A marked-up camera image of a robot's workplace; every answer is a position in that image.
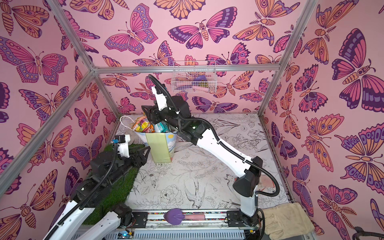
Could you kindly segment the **teal mint candy bag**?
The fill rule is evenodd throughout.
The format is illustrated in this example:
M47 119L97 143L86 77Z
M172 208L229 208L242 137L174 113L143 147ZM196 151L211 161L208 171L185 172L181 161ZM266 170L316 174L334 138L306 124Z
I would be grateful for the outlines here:
M154 130L156 133L170 133L171 132L168 124L163 123L163 122L154 124Z

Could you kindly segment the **white paper bag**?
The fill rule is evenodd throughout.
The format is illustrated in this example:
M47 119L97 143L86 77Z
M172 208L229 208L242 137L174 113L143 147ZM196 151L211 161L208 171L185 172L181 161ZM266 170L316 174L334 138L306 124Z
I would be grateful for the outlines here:
M120 123L133 134L140 143L151 148L153 161L158 164L170 163L173 160L174 151L177 143L177 134L170 133L138 133L133 131L132 126L136 119L129 116L120 117Z

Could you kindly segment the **orange Fox's fruits bag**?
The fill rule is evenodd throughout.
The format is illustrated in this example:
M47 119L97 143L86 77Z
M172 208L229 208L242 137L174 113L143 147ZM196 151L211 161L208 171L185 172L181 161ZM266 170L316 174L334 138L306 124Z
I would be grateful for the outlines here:
M133 131L138 133L154 133L154 126L149 122L146 116L142 116L136 119L136 122L132 126Z

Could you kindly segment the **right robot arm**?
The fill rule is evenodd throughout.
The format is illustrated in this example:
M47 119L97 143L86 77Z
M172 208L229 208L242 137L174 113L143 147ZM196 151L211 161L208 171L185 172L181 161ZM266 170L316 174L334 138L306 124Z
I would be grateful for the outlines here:
M265 214L258 197L276 197L280 186L276 178L263 168L263 160L247 156L219 137L213 125L202 118L192 117L188 103L181 96L171 96L165 85L153 75L147 80L155 95L153 106L142 106L152 125L167 124L184 141L198 146L222 161L237 176L233 188L240 195L240 218L246 227L266 228Z

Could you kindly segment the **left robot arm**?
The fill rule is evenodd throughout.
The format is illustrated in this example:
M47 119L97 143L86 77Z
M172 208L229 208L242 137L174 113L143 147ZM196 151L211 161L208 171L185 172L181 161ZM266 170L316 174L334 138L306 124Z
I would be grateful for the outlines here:
M118 182L131 169L147 163L151 147L139 145L131 150L129 142L129 135L117 135L112 140L112 151L101 152L91 160L91 173L71 194L71 200L46 234L46 240L71 240Z

